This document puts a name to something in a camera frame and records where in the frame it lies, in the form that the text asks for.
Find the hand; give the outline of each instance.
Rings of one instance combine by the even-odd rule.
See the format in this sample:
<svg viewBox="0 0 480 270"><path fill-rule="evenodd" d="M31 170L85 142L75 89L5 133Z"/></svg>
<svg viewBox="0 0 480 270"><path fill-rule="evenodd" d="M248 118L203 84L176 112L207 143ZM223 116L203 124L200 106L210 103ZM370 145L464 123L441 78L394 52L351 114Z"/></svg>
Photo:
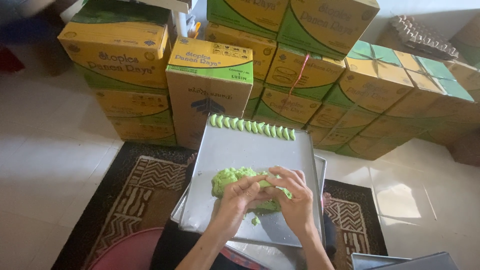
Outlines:
<svg viewBox="0 0 480 270"><path fill-rule="evenodd" d="M258 184L266 178L267 175L244 176L226 185L220 209L209 227L227 239L234 237L247 210L272 198Z"/></svg>
<svg viewBox="0 0 480 270"><path fill-rule="evenodd" d="M313 193L307 187L305 175L302 171L289 170L280 166L268 170L281 178L268 177L266 180L273 186L287 188L292 193L292 199L276 187L266 187L265 192L279 201L287 225L302 241L303 238L317 231L313 222Z"/></svg>

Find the white tiled floor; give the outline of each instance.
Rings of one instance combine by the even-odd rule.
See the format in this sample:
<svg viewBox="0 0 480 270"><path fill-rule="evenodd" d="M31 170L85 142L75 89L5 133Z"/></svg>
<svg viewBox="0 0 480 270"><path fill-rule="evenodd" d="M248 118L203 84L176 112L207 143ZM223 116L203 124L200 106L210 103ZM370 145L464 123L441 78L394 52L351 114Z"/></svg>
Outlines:
<svg viewBox="0 0 480 270"><path fill-rule="evenodd" d="M74 70L0 78L3 270L50 269L121 144ZM480 269L480 168L416 139L376 161L315 152L327 178L372 189L391 256Z"/></svg>

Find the stacked baking tray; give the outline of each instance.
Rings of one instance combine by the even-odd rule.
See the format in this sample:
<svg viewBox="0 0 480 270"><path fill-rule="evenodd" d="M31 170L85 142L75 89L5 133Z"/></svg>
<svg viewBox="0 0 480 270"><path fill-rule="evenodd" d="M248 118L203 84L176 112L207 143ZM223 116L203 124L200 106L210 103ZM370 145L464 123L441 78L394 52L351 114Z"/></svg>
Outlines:
<svg viewBox="0 0 480 270"><path fill-rule="evenodd" d="M296 130L295 135L295 140L285 140L246 130L213 127L208 123L191 183L172 212L172 220L178 222L182 230L204 232L217 200L212 196L211 180L219 170L245 166L262 172L280 165L305 173L307 186L314 195L315 225L324 242L321 194L326 161L314 156L307 131ZM234 239L227 242L227 247L270 269L304 267L300 242L281 212L260 215L261 224L257 226L252 225L249 217L242 222Z"/></svg>

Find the aluminum baking tray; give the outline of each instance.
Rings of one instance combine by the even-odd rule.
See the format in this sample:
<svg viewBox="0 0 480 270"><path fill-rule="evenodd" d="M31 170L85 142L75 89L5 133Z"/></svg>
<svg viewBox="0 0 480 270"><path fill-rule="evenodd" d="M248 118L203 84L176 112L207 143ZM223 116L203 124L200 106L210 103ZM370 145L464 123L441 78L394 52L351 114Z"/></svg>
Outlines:
<svg viewBox="0 0 480 270"><path fill-rule="evenodd" d="M224 168L251 167L256 172L281 165L302 170L307 186L313 192L313 217L317 228L321 223L321 187L318 182L312 137L307 131L296 130L296 140L271 138L231 128L218 128L207 121L193 171L179 227L184 231L203 233L218 200L212 196L212 178ZM300 247L300 241L287 226L282 213L259 215L260 224L253 226L245 219L235 239Z"/></svg>
<svg viewBox="0 0 480 270"><path fill-rule="evenodd" d="M317 168L317 176L320 182L321 193L323 192L326 160L315 155ZM185 205L185 197L188 193L190 185L187 187L182 197L175 206L170 219L179 222L183 207ZM323 217L320 223L322 243L325 246L325 231ZM258 243L242 242L241 240L228 241L226 246L241 254L242 256L256 262L264 267L275 270L296 270L305 269L305 257L301 248L284 245L259 245Z"/></svg>
<svg viewBox="0 0 480 270"><path fill-rule="evenodd" d="M374 267L409 261L407 258L386 257L362 253L352 253L353 270L367 270Z"/></svg>

